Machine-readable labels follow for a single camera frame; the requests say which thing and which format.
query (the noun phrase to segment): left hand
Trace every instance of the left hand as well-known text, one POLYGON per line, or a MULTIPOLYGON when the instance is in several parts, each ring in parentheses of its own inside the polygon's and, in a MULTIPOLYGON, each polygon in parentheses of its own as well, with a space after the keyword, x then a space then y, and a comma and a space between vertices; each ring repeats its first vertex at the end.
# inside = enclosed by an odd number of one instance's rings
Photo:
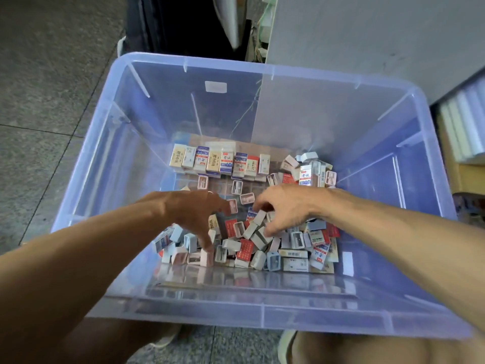
POLYGON ((205 251, 212 249, 209 238, 209 216, 214 212, 230 214, 229 202, 206 190, 152 192, 137 203, 150 202, 168 218, 197 235, 205 251))

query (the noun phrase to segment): black bag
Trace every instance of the black bag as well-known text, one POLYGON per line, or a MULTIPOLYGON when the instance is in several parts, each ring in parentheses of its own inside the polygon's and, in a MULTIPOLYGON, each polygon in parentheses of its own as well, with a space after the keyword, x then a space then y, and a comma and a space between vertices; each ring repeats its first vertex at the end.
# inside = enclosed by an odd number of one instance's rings
POLYGON ((251 21, 233 50, 212 0, 128 0, 124 52, 245 60, 251 21))

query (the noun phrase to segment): concrete floor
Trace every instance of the concrete floor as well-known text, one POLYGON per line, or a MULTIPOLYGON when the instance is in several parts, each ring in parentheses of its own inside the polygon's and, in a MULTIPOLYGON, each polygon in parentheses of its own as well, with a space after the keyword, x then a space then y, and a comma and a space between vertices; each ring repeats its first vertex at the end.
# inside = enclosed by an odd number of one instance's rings
MULTIPOLYGON (((264 4, 249 0, 257 19, 264 4)), ((48 233, 123 35, 124 0, 0 0, 0 254, 48 233)), ((129 362, 278 362, 279 331, 200 326, 129 362)))

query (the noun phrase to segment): transparent blue plastic bin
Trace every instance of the transparent blue plastic bin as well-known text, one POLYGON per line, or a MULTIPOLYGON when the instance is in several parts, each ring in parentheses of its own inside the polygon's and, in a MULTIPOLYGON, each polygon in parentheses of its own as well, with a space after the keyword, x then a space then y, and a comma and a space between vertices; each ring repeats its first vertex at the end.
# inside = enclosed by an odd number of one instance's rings
MULTIPOLYGON (((418 87, 380 76, 132 53, 111 67, 52 230, 193 181, 167 166, 174 142, 186 142, 189 134, 317 151, 334 165, 340 188, 456 218, 418 87), (208 92, 207 81, 226 83, 208 84, 225 93, 208 92)), ((221 187, 229 182, 216 181, 221 187)), ((90 315, 378 335, 470 334, 460 318, 345 233, 339 258, 335 275, 172 268, 160 263, 151 244, 90 315)))

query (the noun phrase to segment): forearm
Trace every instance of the forearm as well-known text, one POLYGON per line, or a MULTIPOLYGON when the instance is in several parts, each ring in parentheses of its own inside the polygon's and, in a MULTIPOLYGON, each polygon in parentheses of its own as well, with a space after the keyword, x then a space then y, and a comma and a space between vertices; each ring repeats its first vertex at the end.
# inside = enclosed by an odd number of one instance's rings
POLYGON ((485 331, 484 230, 340 191, 327 190, 321 201, 322 215, 332 223, 485 331))
POLYGON ((0 257, 2 346, 31 350, 63 338, 123 268, 170 224, 149 202, 135 203, 0 257))

